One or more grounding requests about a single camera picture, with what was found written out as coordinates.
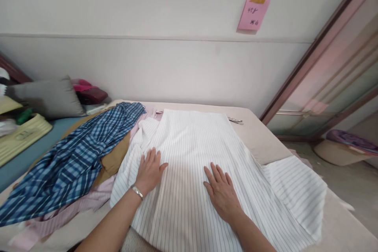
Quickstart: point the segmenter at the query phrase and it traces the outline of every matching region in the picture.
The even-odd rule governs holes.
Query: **blue plaid shirt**
[[[144,111],[121,102],[82,124],[31,169],[0,208],[0,226],[33,219],[87,194],[101,158],[122,140]]]

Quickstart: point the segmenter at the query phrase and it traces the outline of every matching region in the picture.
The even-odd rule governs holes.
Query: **pink sticky note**
[[[259,30],[270,2],[271,0],[266,0],[264,4],[257,4],[246,0],[238,30]]]

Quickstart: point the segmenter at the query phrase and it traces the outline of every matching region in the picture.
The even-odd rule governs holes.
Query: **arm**
[[[223,174],[219,165],[211,163],[210,170],[205,167],[210,183],[204,185],[210,195],[211,203],[219,216],[227,222],[239,238],[244,251],[276,251],[253,221],[243,212],[233,183],[228,173]]]
[[[160,158],[160,151],[156,154],[155,148],[148,151],[146,159],[141,158],[135,186],[143,197],[156,187],[168,166],[167,163],[160,165]],[[139,195],[132,189],[127,190],[75,251],[119,251],[141,202]]]

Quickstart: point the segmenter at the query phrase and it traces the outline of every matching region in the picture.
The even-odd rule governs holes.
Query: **green object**
[[[17,118],[16,118],[16,124],[17,125],[22,125],[26,121],[29,120],[30,116],[33,114],[33,110],[31,108],[25,109],[23,112],[21,112]]]

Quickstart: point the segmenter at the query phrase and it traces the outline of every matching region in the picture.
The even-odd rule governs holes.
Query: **yellow plastic container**
[[[1,97],[0,113],[22,107],[7,96]],[[39,114],[19,126],[13,133],[0,137],[0,167],[35,143],[52,129],[52,125]]]

